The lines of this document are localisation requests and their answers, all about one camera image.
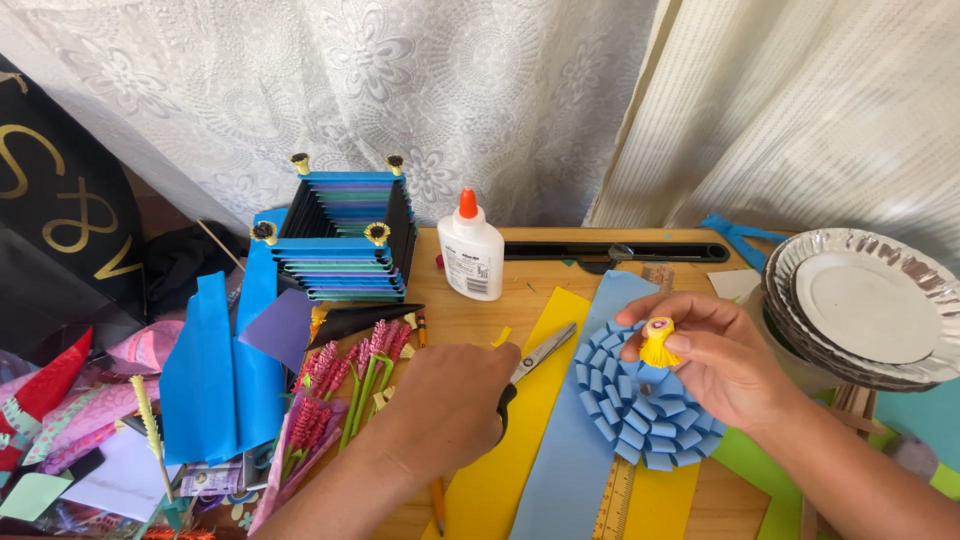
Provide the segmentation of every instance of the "white curtain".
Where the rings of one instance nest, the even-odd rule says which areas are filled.
[[[856,227],[960,271],[960,2],[663,0],[593,227]]]
[[[407,161],[434,223],[579,225],[656,0],[0,0],[0,52],[188,217],[244,231],[287,161]]]

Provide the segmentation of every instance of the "hand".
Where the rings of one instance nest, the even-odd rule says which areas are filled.
[[[376,430],[385,452],[426,483],[490,451],[503,425],[500,394],[520,363],[520,349],[434,345],[417,351],[390,403],[366,430]]]
[[[684,362],[670,369],[700,405],[728,426],[748,434],[765,430],[783,412],[809,402],[737,304],[702,293],[660,293],[631,302],[614,320],[627,326],[655,317],[670,317],[677,328],[664,345]],[[635,333],[620,357],[638,361],[646,332]]]

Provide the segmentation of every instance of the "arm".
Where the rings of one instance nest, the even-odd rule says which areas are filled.
[[[654,295],[617,314],[623,325],[670,317],[665,345],[704,408],[749,435],[847,540],[960,538],[960,509],[805,396],[737,304],[696,293]],[[638,360],[635,334],[621,356]]]
[[[503,431],[496,404],[519,362],[512,343],[417,351],[390,404],[253,540],[370,536],[431,479],[493,448]]]

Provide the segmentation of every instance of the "black bag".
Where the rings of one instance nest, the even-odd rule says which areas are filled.
[[[143,231],[119,161],[23,81],[0,80],[0,349],[43,366],[90,325],[103,351],[148,322]]]

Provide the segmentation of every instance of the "glue bottle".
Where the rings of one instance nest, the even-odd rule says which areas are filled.
[[[446,282],[473,300],[493,301],[503,291],[503,234],[487,223],[472,189],[460,206],[437,224]]]

